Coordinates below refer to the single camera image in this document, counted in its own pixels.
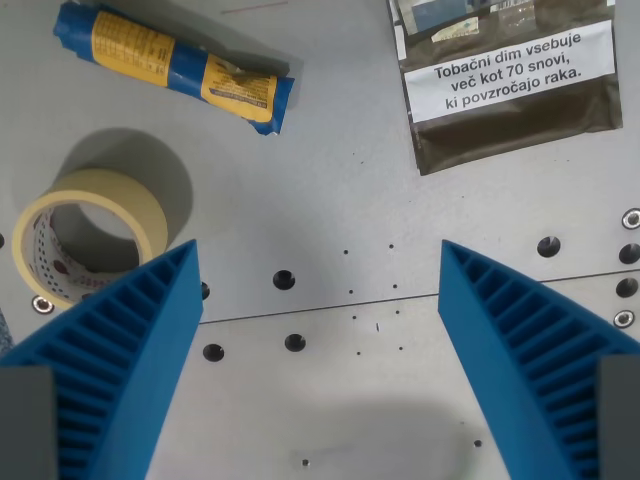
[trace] gray block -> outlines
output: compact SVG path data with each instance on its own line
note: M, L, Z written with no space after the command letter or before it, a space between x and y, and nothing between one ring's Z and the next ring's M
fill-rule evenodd
M604 357L597 388L600 479L640 479L640 356Z
M13 339L9 333L9 327L4 320L2 310L0 310L0 356L7 353L13 348Z
M48 367L0 368L0 478L57 480L57 414Z

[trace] white label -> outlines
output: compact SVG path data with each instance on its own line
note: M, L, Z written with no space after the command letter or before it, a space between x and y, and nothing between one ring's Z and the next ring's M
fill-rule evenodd
M414 122L615 73L611 20L404 75Z
M396 49L398 50L398 60L404 60L407 58L407 47L404 44L404 30L402 25L396 25L393 27L393 31L396 33Z
M442 42L444 40L466 37L467 35L476 35L478 33L480 33L480 30L478 29L478 17L473 17L440 30L431 37L431 41L433 43Z
M531 1L533 0L505 0L502 3L496 3L495 5L491 5L491 13L499 12L500 10L504 10L505 8L517 7L518 5L522 5L523 3L528 3Z

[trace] rolled package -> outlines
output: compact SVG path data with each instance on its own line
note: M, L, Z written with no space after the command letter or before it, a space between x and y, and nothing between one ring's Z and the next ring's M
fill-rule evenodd
M280 133L292 78L241 70L103 7L62 4L53 33L84 60L223 108L262 135Z

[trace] blue plastic wrapper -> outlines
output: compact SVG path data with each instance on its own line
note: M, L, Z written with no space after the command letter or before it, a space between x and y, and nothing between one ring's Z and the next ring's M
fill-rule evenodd
M245 118L280 133L293 79L246 72L104 7L61 5L54 35L78 57Z

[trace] black dot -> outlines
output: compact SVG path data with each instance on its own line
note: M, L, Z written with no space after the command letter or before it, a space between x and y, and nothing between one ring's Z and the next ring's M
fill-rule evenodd
M620 298L629 298L638 291L638 281L635 278L625 278L620 280L616 287L616 293Z
M202 299L206 300L207 298L209 298L209 295L211 295L211 290L209 289L209 285L202 282L200 283L200 288L202 289Z
M292 333L284 339L284 346L290 352L300 352L307 346L307 341L302 335Z
M296 277L289 270L280 270L273 276L273 284L278 290L290 290L296 284Z
M640 245L637 243L630 243L622 247L620 255L618 255L620 261L625 265L631 265L640 260Z
M224 358L224 348L218 344L212 343L204 347L202 355L204 355L204 358L210 362L219 362Z
M551 258L558 254L560 246L558 237L545 237L538 242L538 253L541 257Z

